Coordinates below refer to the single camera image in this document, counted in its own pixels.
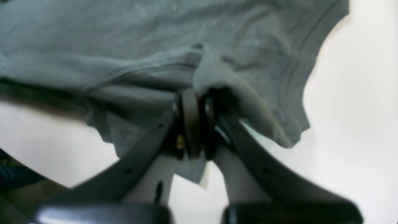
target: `bolt hole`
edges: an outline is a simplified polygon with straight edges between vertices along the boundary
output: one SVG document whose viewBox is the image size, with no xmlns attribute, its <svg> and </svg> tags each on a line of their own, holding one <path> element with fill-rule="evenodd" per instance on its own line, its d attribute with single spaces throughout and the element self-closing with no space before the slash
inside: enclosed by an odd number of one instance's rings
<svg viewBox="0 0 398 224">
<path fill-rule="evenodd" d="M 127 175 L 132 174 L 132 173 L 134 173 L 134 170 L 132 168 L 128 168 L 125 170 L 125 174 L 127 174 Z"/>
</svg>

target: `gray t-shirt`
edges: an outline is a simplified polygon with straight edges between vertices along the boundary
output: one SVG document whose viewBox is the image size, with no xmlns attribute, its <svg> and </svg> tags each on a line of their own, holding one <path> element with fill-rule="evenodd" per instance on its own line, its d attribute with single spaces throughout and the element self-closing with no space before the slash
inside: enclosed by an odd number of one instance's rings
<svg viewBox="0 0 398 224">
<path fill-rule="evenodd" d="M 82 114 L 123 156 L 177 91 L 226 88 L 292 147 L 309 128 L 306 80 L 347 13 L 348 0 L 14 0 L 0 4 L 0 94 Z"/>
</svg>

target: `brass screw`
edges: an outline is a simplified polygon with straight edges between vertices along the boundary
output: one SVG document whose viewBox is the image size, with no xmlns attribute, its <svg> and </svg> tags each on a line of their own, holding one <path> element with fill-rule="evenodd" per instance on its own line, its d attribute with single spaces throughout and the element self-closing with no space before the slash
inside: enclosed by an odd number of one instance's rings
<svg viewBox="0 0 398 224">
<path fill-rule="evenodd" d="M 178 150 L 182 150 L 185 148 L 184 136 L 182 136 L 181 134 L 178 135 L 178 137 L 177 137 L 176 146 L 177 146 Z"/>
</svg>

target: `white background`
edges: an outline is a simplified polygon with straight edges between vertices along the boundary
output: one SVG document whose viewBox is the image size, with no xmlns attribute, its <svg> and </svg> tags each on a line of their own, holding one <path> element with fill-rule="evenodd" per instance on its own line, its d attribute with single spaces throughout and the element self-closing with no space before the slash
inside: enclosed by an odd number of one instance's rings
<svg viewBox="0 0 398 224">
<path fill-rule="evenodd" d="M 304 93 L 311 128 L 293 149 L 254 133 L 285 165 L 354 201 L 366 224 L 398 222 L 398 2 L 352 0 L 325 41 Z M 117 160 L 81 120 L 0 103 L 0 147 L 28 167 L 74 186 Z M 227 196 L 209 163 L 202 186 L 174 176 L 177 224 L 220 220 Z"/>
</svg>

